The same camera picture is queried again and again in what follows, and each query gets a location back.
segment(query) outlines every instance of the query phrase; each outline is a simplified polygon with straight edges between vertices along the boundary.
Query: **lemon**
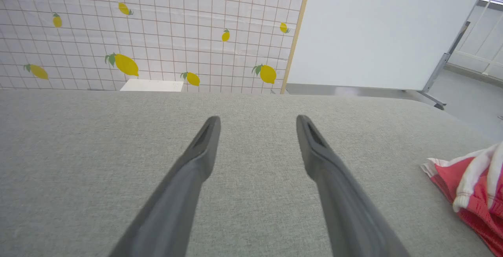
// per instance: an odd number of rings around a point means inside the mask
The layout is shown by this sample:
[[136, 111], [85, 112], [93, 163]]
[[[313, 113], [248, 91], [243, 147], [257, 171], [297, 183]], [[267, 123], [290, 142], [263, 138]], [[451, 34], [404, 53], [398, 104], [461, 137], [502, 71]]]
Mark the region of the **lemon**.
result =
[[138, 65], [129, 57], [121, 55], [120, 53], [117, 55], [112, 53], [111, 55], [105, 56], [105, 63], [106, 61], [112, 66], [117, 64], [117, 68], [127, 75], [138, 76]]
[[61, 17], [59, 17], [59, 15], [57, 13], [54, 12], [54, 15], [53, 15], [53, 19], [52, 19], [52, 23], [54, 24], [54, 27], [61, 27], [61, 25], [63, 24], [63, 21], [61, 21]]
[[40, 79], [49, 79], [49, 76], [47, 75], [47, 72], [45, 69], [37, 66], [37, 65], [24, 65], [24, 69], [26, 69], [28, 72], [33, 73], [34, 76], [40, 78]]
[[284, 24], [284, 23], [281, 23], [281, 25], [280, 25], [280, 30], [281, 30], [281, 32], [283, 32], [283, 33], [289, 33], [289, 32], [290, 32], [290, 30], [288, 29], [288, 27], [287, 27], [287, 26], [286, 26], [286, 24]]
[[260, 73], [260, 78], [262, 78], [262, 81], [266, 83], [274, 84], [274, 81], [276, 80], [275, 70], [268, 65], [257, 65], [253, 67], [251, 72], [255, 72], [257, 75]]
[[180, 78], [187, 79], [187, 82], [189, 82], [191, 85], [194, 86], [199, 86], [199, 76], [195, 75], [192, 72], [184, 72], [180, 75]]
[[223, 30], [223, 34], [222, 34], [222, 41], [223, 42], [227, 42], [230, 38], [230, 32], [229, 30], [227, 30], [227, 28], [225, 28], [225, 30]]
[[127, 5], [125, 3], [119, 3], [119, 10], [124, 13], [125, 15], [132, 15], [133, 11], [127, 8]]

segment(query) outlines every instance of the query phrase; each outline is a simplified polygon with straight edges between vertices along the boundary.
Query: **baseboard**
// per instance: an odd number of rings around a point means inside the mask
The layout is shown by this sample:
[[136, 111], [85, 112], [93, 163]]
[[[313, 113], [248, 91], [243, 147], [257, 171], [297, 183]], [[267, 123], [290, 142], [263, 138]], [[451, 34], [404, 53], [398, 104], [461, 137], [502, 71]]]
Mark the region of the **baseboard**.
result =
[[494, 86], [498, 86], [500, 88], [503, 88], [503, 80], [501, 80], [499, 78], [496, 78], [496, 77], [493, 77], [493, 76], [489, 76], [489, 75], [483, 75], [480, 72], [476, 72], [476, 71], [473, 71], [473, 70], [470, 70], [470, 69], [466, 69], [464, 67], [460, 67], [460, 66], [457, 66], [457, 65], [453, 65], [453, 64], [450, 64], [450, 63], [447, 63], [444, 66], [444, 68], [446, 70], [448, 70], [448, 71], [455, 72], [457, 74], [461, 74], [463, 76], [467, 76], [467, 77], [470, 77], [470, 78], [473, 78], [473, 79], [476, 79], [476, 80], [479, 80], [479, 81], [482, 81], [482, 82], [485, 82], [485, 83], [492, 84]]

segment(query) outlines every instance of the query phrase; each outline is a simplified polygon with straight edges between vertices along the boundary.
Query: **red and white cloth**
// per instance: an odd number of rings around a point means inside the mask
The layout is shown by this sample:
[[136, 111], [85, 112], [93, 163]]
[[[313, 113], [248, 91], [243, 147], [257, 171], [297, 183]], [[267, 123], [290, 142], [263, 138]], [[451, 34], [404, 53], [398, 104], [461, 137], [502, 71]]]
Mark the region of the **red and white cloth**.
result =
[[452, 203], [454, 212], [489, 249], [503, 257], [503, 142], [451, 161], [428, 158], [421, 168]]

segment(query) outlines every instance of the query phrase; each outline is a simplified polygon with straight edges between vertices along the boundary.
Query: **wooden strip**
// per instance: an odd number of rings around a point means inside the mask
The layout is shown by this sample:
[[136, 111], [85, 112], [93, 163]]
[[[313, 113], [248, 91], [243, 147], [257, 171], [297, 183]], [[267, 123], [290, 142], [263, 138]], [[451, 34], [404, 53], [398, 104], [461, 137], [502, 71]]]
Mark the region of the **wooden strip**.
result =
[[293, 53], [295, 52], [295, 46], [297, 46], [297, 39], [299, 38], [300, 26], [302, 25], [302, 18], [304, 17], [304, 11], [306, 10], [307, 0], [302, 0], [302, 5], [300, 6], [299, 19], [297, 21], [297, 27], [295, 28], [295, 35], [293, 36], [292, 49], [290, 50], [290, 56], [288, 57], [288, 62], [286, 65], [286, 72], [283, 78], [283, 84], [281, 86], [280, 94], [284, 94], [286, 89], [286, 81], [288, 80], [288, 73], [290, 72], [290, 66], [292, 65]]

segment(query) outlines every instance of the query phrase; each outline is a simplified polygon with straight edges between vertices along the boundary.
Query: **white board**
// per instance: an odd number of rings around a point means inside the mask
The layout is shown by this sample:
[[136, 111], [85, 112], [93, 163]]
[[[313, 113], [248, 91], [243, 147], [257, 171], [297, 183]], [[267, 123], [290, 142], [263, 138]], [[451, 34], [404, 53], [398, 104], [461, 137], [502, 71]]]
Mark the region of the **white board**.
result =
[[477, 0], [307, 0], [287, 83], [422, 90]]

